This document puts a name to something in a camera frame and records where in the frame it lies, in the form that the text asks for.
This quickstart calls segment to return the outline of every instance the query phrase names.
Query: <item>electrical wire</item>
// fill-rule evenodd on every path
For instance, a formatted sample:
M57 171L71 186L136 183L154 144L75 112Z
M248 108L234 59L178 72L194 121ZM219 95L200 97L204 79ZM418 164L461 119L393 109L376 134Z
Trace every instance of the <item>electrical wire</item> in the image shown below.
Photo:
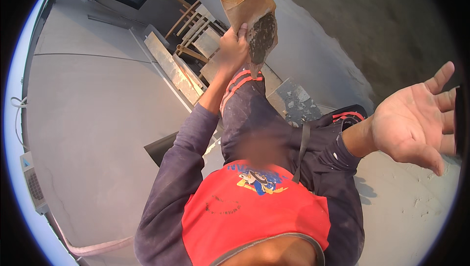
M18 122L18 113L20 112L20 109L26 108L27 104L25 103L25 101L27 100L27 98L28 98L28 97L24 97L23 99L19 99L19 98L16 98L16 97L11 97L11 98L10 98L10 103L11 103L12 106L18 108L18 109L16 110L16 116L15 116L15 134L16 134L16 138L18 139L18 141L20 142L20 144L21 144L25 149L29 150L29 148L28 148L27 146L25 146L25 145L23 144L23 142L21 141L20 136L18 135L18 128L17 128L17 124L18 124L18 123L17 123L17 122ZM17 100L17 101L19 101L20 104L17 105L17 104L15 104L15 103L13 103L13 100L14 100L14 99Z

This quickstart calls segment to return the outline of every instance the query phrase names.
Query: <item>brown paper bag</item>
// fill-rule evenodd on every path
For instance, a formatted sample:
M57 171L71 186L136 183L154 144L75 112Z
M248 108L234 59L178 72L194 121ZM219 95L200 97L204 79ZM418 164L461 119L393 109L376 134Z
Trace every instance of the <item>brown paper bag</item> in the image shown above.
M238 32L248 23L247 42L250 46L250 70L255 78L267 55L277 45L277 22L273 0L220 0L230 25Z

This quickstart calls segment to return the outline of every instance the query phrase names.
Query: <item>man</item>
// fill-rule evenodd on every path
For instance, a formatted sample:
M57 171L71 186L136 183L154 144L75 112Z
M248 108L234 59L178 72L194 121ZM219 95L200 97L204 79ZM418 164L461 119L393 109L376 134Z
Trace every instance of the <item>man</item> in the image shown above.
M145 266L354 265L364 243L357 165L381 150L442 175L440 153L455 153L455 89L441 93L454 65L370 117L355 105L294 128L266 100L261 73L242 67L246 32L245 23L220 40L224 62L163 158L136 257ZM219 110L226 161L203 180Z

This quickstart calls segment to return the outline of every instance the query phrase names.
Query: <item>black strap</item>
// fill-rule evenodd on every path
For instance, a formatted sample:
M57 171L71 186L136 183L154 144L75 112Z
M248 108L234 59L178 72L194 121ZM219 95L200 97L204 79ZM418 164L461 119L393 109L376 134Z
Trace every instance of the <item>black strap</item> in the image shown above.
M310 125L308 122L302 124L302 140L300 142L300 152L298 154L298 166L297 170L295 171L294 177L292 181L295 183L299 183L300 181L300 165L302 163L302 159L305 155L305 151L307 151L308 140L310 139Z

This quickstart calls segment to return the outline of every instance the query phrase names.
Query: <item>palm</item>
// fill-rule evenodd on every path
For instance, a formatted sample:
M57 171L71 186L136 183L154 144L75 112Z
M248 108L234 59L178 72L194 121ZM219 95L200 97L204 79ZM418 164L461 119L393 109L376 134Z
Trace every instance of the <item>palm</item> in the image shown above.
M376 147L395 161L415 163L442 175L440 153L455 153L455 89L440 93L454 72L451 62L426 81L397 91L376 109L372 134Z

